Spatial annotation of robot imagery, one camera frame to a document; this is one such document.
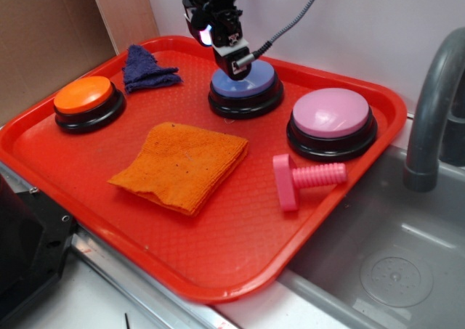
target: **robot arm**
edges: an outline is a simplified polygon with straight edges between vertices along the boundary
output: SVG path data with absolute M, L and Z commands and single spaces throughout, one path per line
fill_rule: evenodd
M 239 17 L 242 11 L 235 0 L 182 0 L 187 26 L 192 36 L 202 45 L 209 46 L 202 32 L 211 28 L 211 45 L 218 66 L 232 79 L 244 79 L 251 70 L 247 64 L 239 68 L 237 61 L 250 55 L 248 43 L 243 38 Z

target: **bolt head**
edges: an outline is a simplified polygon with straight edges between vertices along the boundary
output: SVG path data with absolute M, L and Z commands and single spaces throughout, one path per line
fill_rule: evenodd
M 292 170 L 296 164 L 289 154 L 273 156 L 276 187 L 279 202 L 283 211 L 296 211 L 299 209 L 299 191 L 294 187 Z

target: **pink button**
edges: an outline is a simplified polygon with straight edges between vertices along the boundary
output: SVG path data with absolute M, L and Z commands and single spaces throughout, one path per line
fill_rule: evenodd
M 297 100 L 294 122 L 313 137 L 339 138 L 353 134 L 368 120 L 370 107 L 360 94 L 349 89 L 327 88 Z

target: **faucet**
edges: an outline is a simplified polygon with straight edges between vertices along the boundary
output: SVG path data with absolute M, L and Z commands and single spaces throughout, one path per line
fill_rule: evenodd
M 413 118 L 404 185 L 436 187 L 439 159 L 465 166 L 465 28 L 452 31 L 429 67 Z

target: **blue towel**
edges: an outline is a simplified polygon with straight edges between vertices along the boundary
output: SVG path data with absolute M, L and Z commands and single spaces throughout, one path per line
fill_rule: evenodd
M 171 86 L 182 82 L 175 75 L 178 68 L 161 68 L 155 57 L 144 47 L 132 44 L 128 48 L 126 66 L 123 68 L 124 89 L 131 93 L 138 89 Z

